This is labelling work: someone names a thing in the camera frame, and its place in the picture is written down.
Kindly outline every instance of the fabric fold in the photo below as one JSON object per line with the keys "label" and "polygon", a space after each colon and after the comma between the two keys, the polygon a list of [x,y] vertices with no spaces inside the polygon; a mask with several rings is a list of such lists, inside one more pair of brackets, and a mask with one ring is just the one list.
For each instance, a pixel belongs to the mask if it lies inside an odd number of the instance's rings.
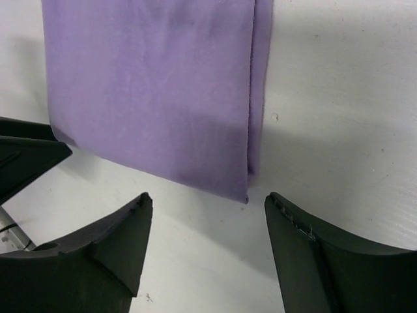
{"label": "fabric fold", "polygon": [[59,140],[247,201],[272,0],[42,0],[42,11]]}

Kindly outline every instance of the white table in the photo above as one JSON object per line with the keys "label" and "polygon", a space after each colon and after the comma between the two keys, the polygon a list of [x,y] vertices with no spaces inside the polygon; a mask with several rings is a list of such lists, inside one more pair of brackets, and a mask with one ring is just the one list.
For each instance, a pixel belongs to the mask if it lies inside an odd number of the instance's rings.
{"label": "white table", "polygon": [[[417,3],[276,0],[274,15],[249,205],[75,150],[3,207],[39,245],[149,192],[132,312],[283,312],[270,191],[363,237],[417,248]],[[0,115],[48,122],[39,0],[0,3],[0,78]]]}

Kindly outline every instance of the purple cloth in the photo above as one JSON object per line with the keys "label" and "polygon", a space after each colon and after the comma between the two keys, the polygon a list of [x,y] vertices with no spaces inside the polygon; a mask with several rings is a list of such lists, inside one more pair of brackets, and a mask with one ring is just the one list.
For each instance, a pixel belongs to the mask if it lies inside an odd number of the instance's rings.
{"label": "purple cloth", "polygon": [[59,140],[247,201],[272,0],[42,0],[42,10]]}

